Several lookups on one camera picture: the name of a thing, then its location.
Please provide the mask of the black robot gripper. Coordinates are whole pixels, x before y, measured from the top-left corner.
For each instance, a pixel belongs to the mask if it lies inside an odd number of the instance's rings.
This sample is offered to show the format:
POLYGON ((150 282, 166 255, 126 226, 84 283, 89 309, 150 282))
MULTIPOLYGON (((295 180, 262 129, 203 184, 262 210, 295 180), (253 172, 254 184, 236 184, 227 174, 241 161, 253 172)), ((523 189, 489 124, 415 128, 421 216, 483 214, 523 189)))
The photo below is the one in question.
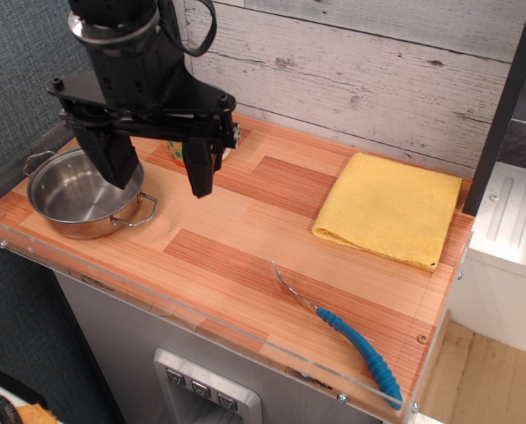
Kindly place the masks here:
POLYGON ((92 71, 56 77, 50 95, 102 177, 124 189, 139 164, 130 135, 182 141, 193 195, 212 193, 222 149, 240 137, 235 99, 194 78, 176 36, 161 26, 74 26, 92 71))

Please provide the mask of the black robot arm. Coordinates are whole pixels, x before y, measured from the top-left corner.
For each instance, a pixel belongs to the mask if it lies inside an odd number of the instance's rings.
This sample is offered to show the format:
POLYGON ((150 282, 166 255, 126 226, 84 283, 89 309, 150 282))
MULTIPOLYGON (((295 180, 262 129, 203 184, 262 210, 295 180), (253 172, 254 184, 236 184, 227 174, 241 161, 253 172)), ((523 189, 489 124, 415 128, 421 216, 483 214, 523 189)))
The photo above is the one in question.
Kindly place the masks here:
POLYGON ((61 116, 104 179, 125 187, 139 159, 133 136, 178 141, 194 196, 211 193, 227 148, 236 148, 235 98, 196 79, 185 57, 213 43, 186 48, 171 1, 71 1, 69 27, 92 71, 54 78, 47 86, 61 116))

